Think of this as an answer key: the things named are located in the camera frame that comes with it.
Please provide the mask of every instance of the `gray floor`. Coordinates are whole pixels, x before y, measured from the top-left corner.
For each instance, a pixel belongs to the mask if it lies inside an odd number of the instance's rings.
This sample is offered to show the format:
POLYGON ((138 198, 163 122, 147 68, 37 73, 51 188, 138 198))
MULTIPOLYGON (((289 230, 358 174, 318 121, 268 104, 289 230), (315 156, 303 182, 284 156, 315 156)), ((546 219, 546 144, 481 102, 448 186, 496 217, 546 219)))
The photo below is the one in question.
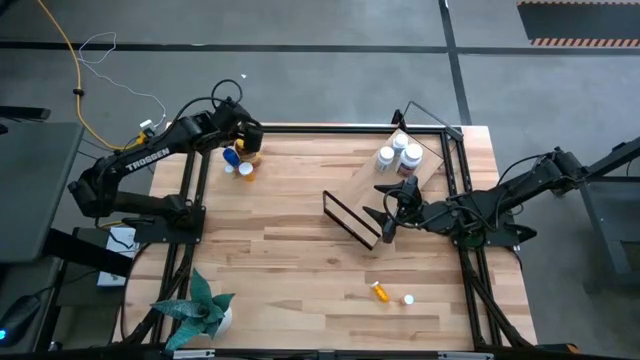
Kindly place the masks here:
MULTIPOLYGON (((129 42, 444 45, 436 0, 50 3, 73 41, 117 31, 119 40, 129 42)), ((449 5, 459 46, 528 46, 515 1, 449 0, 449 5)), ((2 17, 0 38, 60 40, 35 2, 27 0, 2 17)), ((589 163, 640 133, 640 57, 461 56, 460 63, 472 122, 490 127, 501 170, 556 145, 589 163)), ((206 95, 217 80, 231 77, 244 88, 245 107, 263 121, 386 123, 395 108, 413 99, 460 123, 446 55, 114 52, 97 69, 157 95, 169 116, 187 100, 206 95)), ((85 117, 115 144, 129 140, 143 120, 159 118, 149 99, 87 71, 83 82, 85 117)), ((0 83, 1 103, 44 106, 52 109, 52 121, 76 121, 75 74, 66 51, 2 50, 0 83)), ((86 144, 82 150, 100 154, 86 144)), ((79 156, 71 177, 91 163, 79 156)), ((631 172, 640 173, 640 164, 631 172)), ((138 172, 121 189, 144 193, 150 180, 150 173, 138 172)), ((638 296, 584 290, 601 257, 593 253, 596 239, 578 194, 536 198, 518 221, 539 231, 523 246, 522 259, 540 343, 571 342, 587 353, 640 357, 638 296)), ((65 194, 55 225, 70 230, 91 222, 65 194)), ((65 314, 58 339, 72 346, 104 343, 110 329, 77 326, 92 315, 79 314, 90 312, 65 314)))

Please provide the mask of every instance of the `striped warning tape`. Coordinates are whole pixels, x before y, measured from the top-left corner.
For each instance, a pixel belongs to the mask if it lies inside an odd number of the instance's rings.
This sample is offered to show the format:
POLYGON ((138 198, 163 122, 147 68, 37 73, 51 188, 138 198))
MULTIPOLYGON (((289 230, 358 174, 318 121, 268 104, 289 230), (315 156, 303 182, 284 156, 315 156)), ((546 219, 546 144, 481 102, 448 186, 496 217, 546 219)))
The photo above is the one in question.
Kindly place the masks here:
POLYGON ((545 1, 545 0, 526 0, 519 1, 518 6, 524 4, 548 4, 548 5, 640 5, 640 2, 622 2, 622 1, 545 1))
POLYGON ((640 39, 558 39, 537 38, 530 41, 533 46, 588 46, 588 47, 637 47, 640 39))

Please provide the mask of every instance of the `wooden table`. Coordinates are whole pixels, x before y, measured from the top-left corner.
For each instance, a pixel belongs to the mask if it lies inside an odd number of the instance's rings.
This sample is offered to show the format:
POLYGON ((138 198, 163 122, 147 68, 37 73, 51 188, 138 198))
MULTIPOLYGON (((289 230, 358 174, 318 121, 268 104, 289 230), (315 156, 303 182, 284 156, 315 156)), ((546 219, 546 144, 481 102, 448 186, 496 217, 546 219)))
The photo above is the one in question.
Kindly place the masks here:
MULTIPOLYGON (((463 132, 474 189, 492 187, 498 171, 488 128, 463 132)), ((399 228, 392 244, 380 242, 369 251, 323 214, 322 191, 339 189, 388 137, 266 134, 264 163, 253 183, 225 174, 220 150, 212 154, 205 233, 193 265, 214 293, 236 297, 228 332, 214 341, 198 336, 190 347, 472 349, 460 259, 447 238, 399 228), (391 303, 375 298, 369 287, 374 281, 391 303), (400 305, 405 294, 416 303, 400 305)), ((178 193, 184 160, 175 155, 158 163, 151 195, 178 193)), ((422 190, 427 200, 447 197, 443 167, 422 190)), ((137 262, 126 294, 126 331, 155 301, 166 253, 167 245, 155 244, 137 262)), ((536 343, 516 258, 488 248, 487 261, 497 303, 536 343)), ((489 339, 485 308, 478 310, 489 339)))

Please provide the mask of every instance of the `green plant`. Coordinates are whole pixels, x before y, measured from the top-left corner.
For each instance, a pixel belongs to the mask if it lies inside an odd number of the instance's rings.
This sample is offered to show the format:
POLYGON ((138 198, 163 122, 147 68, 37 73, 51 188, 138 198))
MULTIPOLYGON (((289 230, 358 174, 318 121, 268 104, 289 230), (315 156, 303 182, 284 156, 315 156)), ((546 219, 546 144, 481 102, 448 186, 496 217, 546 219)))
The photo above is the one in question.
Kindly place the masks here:
POLYGON ((218 331, 235 294, 211 296, 209 283, 193 269, 191 277, 191 300, 165 300, 151 304, 161 313, 182 321, 182 325, 169 339, 166 350, 177 350, 192 337, 206 333, 211 339, 218 331))

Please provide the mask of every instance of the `blue bottle cap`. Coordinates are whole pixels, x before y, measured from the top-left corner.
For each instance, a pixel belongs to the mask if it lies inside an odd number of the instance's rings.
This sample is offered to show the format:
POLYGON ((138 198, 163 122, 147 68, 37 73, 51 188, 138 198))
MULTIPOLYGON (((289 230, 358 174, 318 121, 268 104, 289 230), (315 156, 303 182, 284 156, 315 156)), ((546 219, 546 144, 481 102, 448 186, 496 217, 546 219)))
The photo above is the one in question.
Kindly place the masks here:
POLYGON ((222 157, 233 167, 238 167, 238 165, 240 165, 240 157, 231 148, 224 149, 222 157))

